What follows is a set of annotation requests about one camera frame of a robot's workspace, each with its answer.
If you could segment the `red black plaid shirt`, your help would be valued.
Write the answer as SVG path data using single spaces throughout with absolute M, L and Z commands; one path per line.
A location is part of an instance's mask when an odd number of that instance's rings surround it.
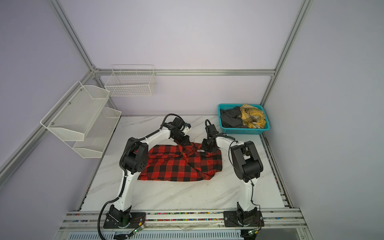
M 189 146 L 156 145 L 149 151 L 147 167 L 140 181 L 198 182 L 209 181 L 223 169 L 220 150 L 207 152 L 202 144 Z

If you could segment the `dark grey shirt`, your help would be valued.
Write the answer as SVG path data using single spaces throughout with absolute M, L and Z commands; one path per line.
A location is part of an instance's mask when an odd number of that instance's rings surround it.
M 220 119 L 224 128 L 244 128 L 242 112 L 239 106 L 228 110 L 220 110 Z

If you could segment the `teal plastic basket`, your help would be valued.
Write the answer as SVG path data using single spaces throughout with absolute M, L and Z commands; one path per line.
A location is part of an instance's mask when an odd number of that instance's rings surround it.
M 267 124 L 266 124 L 264 129 L 250 129 L 246 126 L 244 128 L 224 128 L 222 126 L 222 121 L 220 119 L 220 110 L 228 110 L 228 109 L 232 109 L 236 106 L 241 107 L 242 105 L 244 105 L 244 104 L 220 104 L 218 106 L 219 123 L 220 123 L 220 127 L 222 128 L 224 133 L 226 133 L 226 134 L 238 134 L 238 135 L 260 135 L 261 133 L 268 131 L 271 128 L 267 114 L 261 105 L 250 105 L 250 106 L 256 107 L 256 108 L 264 111 L 264 113 L 266 115 L 266 119 L 267 119 Z

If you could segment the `yellow plaid shirt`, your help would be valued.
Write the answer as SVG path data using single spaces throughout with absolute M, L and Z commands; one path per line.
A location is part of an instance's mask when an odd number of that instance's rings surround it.
M 250 129 L 264 129 L 267 124 L 263 110 L 244 104 L 240 107 L 243 125 Z

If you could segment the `white mesh two-tier shelf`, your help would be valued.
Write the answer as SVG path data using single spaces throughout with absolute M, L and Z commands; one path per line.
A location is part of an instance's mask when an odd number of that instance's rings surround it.
M 83 159 L 100 159 L 121 118 L 109 100 L 108 90 L 78 81 L 40 124 Z

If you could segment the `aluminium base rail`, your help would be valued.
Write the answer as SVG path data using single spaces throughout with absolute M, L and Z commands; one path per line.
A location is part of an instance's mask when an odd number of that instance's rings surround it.
M 99 212 L 79 211 L 68 212 L 61 224 L 60 232 L 96 231 L 97 226 L 104 225 L 106 213 L 98 223 Z M 262 209 L 259 222 L 263 221 L 263 229 L 307 229 L 308 225 L 300 209 Z M 190 211 L 147 211 L 145 230 L 219 230 L 229 224 L 228 229 L 250 229 L 240 226 L 238 221 L 224 216 L 223 210 L 190 210 Z

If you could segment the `aluminium frame profile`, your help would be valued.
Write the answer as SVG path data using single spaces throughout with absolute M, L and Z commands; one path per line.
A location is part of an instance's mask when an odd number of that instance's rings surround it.
M 70 20 L 65 13 L 63 6 L 59 1 L 48 1 L 49 5 L 52 7 L 54 13 L 56 14 L 59 22 L 61 23 L 64 31 L 69 36 L 71 42 L 74 44 L 75 49 L 84 60 L 87 65 L 88 72 L 81 78 L 80 82 L 77 82 L 72 86 L 67 93 L 53 106 L 53 108 L 48 112 L 48 115 L 53 115 L 65 105 L 65 101 L 75 95 L 75 91 L 80 88 L 80 84 L 85 84 L 90 79 L 96 79 L 99 85 L 102 84 L 101 80 L 98 79 L 99 76 L 106 76 L 112 71 L 106 69 L 93 69 L 91 65 L 91 59 L 85 51 L 84 46 L 82 45 L 78 35 L 75 33 L 75 30 L 70 23 Z M 266 93 L 262 98 L 262 105 L 267 102 L 269 94 L 276 83 L 277 76 L 280 71 L 280 67 L 283 66 L 284 61 L 286 60 L 289 51 L 293 42 L 295 41 L 299 28 L 302 26 L 302 23 L 312 5 L 312 1 L 302 1 L 299 12 L 295 18 L 294 25 L 292 26 L 287 41 L 283 47 L 282 53 L 279 57 L 277 66 L 275 69 L 156 69 L 156 76 L 271 76 L 272 80 L 270 81 Z M 26 159 L 31 155 L 34 149 L 42 140 L 43 136 L 46 134 L 47 130 L 44 126 L 39 125 L 31 135 L 19 146 L 19 148 L 10 156 L 10 158 L 1 166 L 1 189 L 3 189 L 6 184 L 10 181 L 13 175 L 17 170 L 22 166 Z

